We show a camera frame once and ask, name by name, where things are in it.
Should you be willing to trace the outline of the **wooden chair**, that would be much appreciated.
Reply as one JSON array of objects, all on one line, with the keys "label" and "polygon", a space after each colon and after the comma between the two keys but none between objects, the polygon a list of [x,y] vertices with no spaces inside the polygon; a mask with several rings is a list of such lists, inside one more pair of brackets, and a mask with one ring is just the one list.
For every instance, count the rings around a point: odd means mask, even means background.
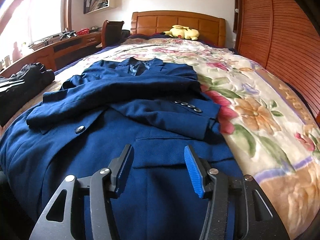
[{"label": "wooden chair", "polygon": [[106,48],[116,44],[121,39],[124,21],[105,20],[101,29],[101,43],[96,48]]}]

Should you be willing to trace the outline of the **navy blue suit jacket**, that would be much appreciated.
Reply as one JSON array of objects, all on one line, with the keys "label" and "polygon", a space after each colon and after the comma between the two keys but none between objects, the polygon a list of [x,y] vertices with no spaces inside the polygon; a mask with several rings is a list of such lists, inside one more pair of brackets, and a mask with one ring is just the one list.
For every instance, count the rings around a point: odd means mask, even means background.
[{"label": "navy blue suit jacket", "polygon": [[1,168],[37,220],[63,178],[92,175],[130,144],[133,165],[112,204],[121,239],[198,239],[207,204],[193,190],[184,148],[242,175],[219,131],[219,109],[189,65],[99,61],[9,126]]}]

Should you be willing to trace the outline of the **floral bed blanket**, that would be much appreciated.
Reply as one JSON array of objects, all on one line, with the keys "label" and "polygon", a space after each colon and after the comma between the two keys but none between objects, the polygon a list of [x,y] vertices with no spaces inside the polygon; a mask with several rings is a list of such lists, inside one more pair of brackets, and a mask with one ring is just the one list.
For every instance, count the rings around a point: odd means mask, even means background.
[{"label": "floral bed blanket", "polygon": [[309,227],[319,211],[319,127],[291,88],[228,49],[174,38],[129,38],[58,77],[63,85],[96,62],[129,58],[191,66],[202,93],[220,107],[219,131],[242,175],[256,179],[291,239]]}]

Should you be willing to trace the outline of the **black binoculars on desk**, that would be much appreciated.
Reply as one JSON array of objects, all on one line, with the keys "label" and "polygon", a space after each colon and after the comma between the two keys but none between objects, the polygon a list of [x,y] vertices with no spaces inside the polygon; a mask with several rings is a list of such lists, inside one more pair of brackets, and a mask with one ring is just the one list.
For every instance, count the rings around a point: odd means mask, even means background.
[{"label": "black binoculars on desk", "polygon": [[77,37],[76,31],[64,30],[60,35],[60,41],[62,41],[63,39],[70,39],[72,37]]}]

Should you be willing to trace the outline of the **wooden slatted wardrobe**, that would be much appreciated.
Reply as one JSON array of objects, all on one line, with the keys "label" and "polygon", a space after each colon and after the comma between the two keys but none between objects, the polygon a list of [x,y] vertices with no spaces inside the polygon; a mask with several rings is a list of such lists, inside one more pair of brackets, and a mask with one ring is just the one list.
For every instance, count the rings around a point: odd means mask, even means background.
[{"label": "wooden slatted wardrobe", "polygon": [[319,34],[294,0],[238,0],[236,50],[289,83],[319,120]]}]

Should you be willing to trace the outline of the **wooden desk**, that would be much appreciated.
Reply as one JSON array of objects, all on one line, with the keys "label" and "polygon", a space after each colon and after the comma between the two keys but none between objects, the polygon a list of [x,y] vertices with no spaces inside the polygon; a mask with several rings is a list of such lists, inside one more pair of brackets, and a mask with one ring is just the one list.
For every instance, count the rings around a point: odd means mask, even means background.
[{"label": "wooden desk", "polygon": [[30,63],[44,64],[47,69],[57,71],[63,67],[98,51],[96,47],[101,42],[101,32],[94,32],[87,35],[77,36],[62,40],[17,60],[8,68],[1,71],[1,76],[10,77],[21,68]]}]

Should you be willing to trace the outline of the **red basket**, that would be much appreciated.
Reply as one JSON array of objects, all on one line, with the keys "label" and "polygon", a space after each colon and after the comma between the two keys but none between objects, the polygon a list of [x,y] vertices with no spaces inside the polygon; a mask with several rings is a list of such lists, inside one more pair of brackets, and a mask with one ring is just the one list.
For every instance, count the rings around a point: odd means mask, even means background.
[{"label": "red basket", "polygon": [[77,31],[76,34],[77,34],[78,36],[82,36],[82,35],[87,35],[87,34],[89,34],[89,32],[90,32],[90,29],[89,29],[89,28],[85,28],[85,29],[81,29],[81,30]]}]

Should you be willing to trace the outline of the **black folded clothes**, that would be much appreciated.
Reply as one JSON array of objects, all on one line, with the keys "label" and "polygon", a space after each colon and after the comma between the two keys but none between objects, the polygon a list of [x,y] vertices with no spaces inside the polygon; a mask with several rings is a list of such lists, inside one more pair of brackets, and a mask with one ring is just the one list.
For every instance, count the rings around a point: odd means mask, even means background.
[{"label": "black folded clothes", "polygon": [[54,80],[54,72],[39,62],[24,65],[9,78],[1,76],[1,126]]}]

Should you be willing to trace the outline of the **wooden bed headboard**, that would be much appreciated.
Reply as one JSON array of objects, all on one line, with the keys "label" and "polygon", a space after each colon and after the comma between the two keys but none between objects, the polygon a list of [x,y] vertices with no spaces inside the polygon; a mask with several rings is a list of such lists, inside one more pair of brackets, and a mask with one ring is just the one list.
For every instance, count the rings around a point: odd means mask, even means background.
[{"label": "wooden bed headboard", "polygon": [[194,28],[199,31],[200,40],[218,47],[225,46],[225,19],[196,12],[173,10],[134,12],[131,18],[131,34],[150,36],[168,31],[173,25]]}]

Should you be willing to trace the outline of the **yellow Pikachu plush toy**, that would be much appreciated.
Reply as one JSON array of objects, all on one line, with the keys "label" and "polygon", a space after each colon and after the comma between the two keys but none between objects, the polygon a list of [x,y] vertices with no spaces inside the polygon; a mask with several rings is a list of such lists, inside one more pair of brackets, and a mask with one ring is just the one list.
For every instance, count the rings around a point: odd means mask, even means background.
[{"label": "yellow Pikachu plush toy", "polygon": [[173,38],[179,38],[184,40],[198,40],[200,33],[198,30],[185,27],[182,25],[173,25],[169,31],[161,32],[162,35],[167,35]]}]

